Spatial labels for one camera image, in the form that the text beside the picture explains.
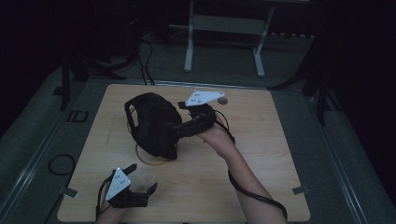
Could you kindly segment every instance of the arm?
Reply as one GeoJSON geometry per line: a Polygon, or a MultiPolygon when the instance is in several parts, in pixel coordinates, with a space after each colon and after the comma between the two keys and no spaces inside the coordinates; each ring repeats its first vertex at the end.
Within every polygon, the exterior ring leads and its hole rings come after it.
{"type": "MultiPolygon", "coordinates": [[[[229,135],[218,125],[198,134],[221,156],[240,187],[255,194],[272,199],[271,195],[250,170],[247,162],[229,135]]],[[[287,223],[282,212],[275,206],[257,201],[237,191],[236,195],[248,223],[287,223]]]]}

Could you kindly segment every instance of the black cable on floor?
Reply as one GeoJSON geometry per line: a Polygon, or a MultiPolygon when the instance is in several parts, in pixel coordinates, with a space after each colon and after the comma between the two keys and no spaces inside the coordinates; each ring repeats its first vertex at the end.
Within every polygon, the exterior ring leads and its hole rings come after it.
{"type": "MultiPolygon", "coordinates": [[[[74,158],[73,158],[72,156],[70,156],[70,155],[68,155],[68,154],[60,154],[60,155],[58,155],[58,156],[52,158],[52,159],[49,161],[48,169],[49,169],[49,172],[52,173],[53,175],[69,175],[69,178],[67,179],[67,182],[66,182],[66,185],[65,185],[65,186],[67,187],[67,186],[69,185],[70,180],[72,179],[73,173],[74,173],[74,171],[75,171],[75,169],[76,169],[76,162],[75,162],[75,160],[74,160],[74,158]],[[58,172],[55,172],[55,171],[52,169],[52,163],[53,163],[54,161],[56,161],[57,159],[61,158],[61,157],[67,157],[67,158],[70,159],[70,161],[72,162],[72,171],[71,171],[71,172],[67,172],[67,173],[58,173],[58,172]]],[[[58,202],[62,199],[62,196],[63,196],[63,195],[59,195],[59,197],[58,197],[58,199],[56,200],[55,204],[52,206],[51,210],[49,211],[49,214],[47,215],[47,218],[46,218],[46,220],[45,220],[44,223],[48,223],[48,221],[50,220],[50,217],[52,216],[53,211],[54,211],[55,208],[56,208],[56,205],[57,205],[58,202]]]]}

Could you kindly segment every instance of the wooden table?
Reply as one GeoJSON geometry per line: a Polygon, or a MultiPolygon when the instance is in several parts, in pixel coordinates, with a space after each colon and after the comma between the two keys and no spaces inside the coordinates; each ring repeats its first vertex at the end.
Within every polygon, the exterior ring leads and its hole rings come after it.
{"type": "MultiPolygon", "coordinates": [[[[178,142],[178,159],[161,166],[149,166],[135,154],[135,142],[127,129],[123,105],[136,95],[156,92],[177,108],[193,90],[224,91],[227,105],[209,103],[222,112],[236,139],[236,145],[252,171],[289,212],[289,221],[306,221],[310,213],[300,187],[290,150],[269,91],[209,89],[165,86],[110,85],[99,107],[90,134],[78,160],[69,188],[78,191],[75,199],[64,197],[58,218],[63,222],[94,221],[97,193],[113,169],[137,163],[129,175],[131,190],[145,192],[155,182],[157,191],[148,207],[131,208],[125,222],[244,222],[225,162],[194,136],[178,142]]],[[[183,121],[188,111],[179,109],[183,121]]],[[[144,150],[146,161],[158,162],[144,150]]]]}

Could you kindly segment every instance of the metal frame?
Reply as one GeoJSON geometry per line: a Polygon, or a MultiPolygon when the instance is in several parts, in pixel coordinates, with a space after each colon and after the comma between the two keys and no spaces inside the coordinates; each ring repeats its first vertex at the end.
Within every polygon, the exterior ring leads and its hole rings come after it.
{"type": "Polygon", "coordinates": [[[189,43],[187,46],[186,62],[184,71],[190,72],[192,68],[193,54],[193,38],[194,30],[218,31],[238,34],[260,35],[260,41],[257,47],[253,48],[253,57],[256,64],[257,76],[264,77],[264,69],[262,66],[262,46],[267,36],[271,19],[274,15],[274,7],[270,7],[265,21],[237,19],[226,17],[214,17],[194,14],[194,1],[190,0],[190,19],[189,19],[189,43]]]}

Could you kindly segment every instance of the black strap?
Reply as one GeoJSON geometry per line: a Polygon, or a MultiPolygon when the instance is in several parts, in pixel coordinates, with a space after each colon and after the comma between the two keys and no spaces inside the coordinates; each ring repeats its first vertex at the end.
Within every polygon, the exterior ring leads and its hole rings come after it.
{"type": "Polygon", "coordinates": [[[256,199],[256,200],[258,200],[258,201],[260,201],[262,203],[269,203],[269,204],[271,204],[273,206],[278,207],[282,211],[283,216],[285,217],[285,219],[288,220],[288,211],[286,210],[285,206],[283,206],[283,204],[281,204],[281,203],[279,203],[279,202],[277,202],[275,200],[263,197],[261,195],[249,192],[249,191],[247,191],[245,189],[242,189],[242,187],[240,187],[236,183],[236,181],[233,179],[233,176],[231,175],[230,171],[228,171],[228,177],[230,178],[230,181],[231,181],[231,184],[233,185],[233,187],[236,188],[239,192],[247,195],[250,198],[256,199]]]}

